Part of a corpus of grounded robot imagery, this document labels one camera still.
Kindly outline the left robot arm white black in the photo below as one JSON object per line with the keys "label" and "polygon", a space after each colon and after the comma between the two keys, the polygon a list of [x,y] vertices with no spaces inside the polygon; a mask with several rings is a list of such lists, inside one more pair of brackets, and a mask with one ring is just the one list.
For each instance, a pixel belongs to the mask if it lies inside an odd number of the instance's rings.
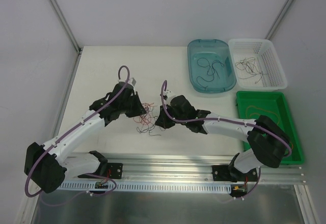
{"label": "left robot arm white black", "polygon": [[134,86],[134,79],[118,82],[112,92],[94,101],[67,132],[41,145],[36,142],[29,145],[24,165],[24,173],[28,177],[25,188],[33,180],[43,192],[51,193],[65,179],[87,174],[96,178],[106,177],[108,161],[99,152],[90,151],[73,158],[70,154],[91,134],[99,132],[120,115],[134,118],[146,113]]}

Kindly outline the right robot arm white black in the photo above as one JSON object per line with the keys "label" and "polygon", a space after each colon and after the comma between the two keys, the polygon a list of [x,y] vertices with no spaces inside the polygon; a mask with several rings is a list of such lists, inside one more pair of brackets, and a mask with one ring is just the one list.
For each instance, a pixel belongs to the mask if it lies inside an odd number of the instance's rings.
{"label": "right robot arm white black", "polygon": [[228,165],[218,167],[217,176],[224,181],[242,181],[261,166],[278,168],[292,153],[290,138],[268,116],[257,119],[234,119],[195,109],[183,95],[161,93],[160,112],[155,125],[169,129],[176,124],[193,133],[220,134],[248,143],[250,149],[237,153]]}

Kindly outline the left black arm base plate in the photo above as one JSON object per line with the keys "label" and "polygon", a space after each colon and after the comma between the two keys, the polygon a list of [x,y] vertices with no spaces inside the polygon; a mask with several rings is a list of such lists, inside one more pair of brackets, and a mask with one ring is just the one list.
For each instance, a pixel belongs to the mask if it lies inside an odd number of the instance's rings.
{"label": "left black arm base plate", "polygon": [[121,179],[123,173],[123,163],[107,163],[104,166],[104,170],[97,170],[91,175],[83,174],[77,176],[78,178],[85,179],[85,178],[98,178],[103,179],[104,177],[110,179]]}

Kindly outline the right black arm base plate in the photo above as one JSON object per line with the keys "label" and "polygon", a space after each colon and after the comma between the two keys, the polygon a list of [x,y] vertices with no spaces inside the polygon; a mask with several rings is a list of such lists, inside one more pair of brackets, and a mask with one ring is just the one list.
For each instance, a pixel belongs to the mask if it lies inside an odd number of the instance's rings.
{"label": "right black arm base plate", "polygon": [[252,169],[247,173],[231,173],[227,165],[212,165],[212,178],[217,182],[256,182],[258,180],[258,172]]}

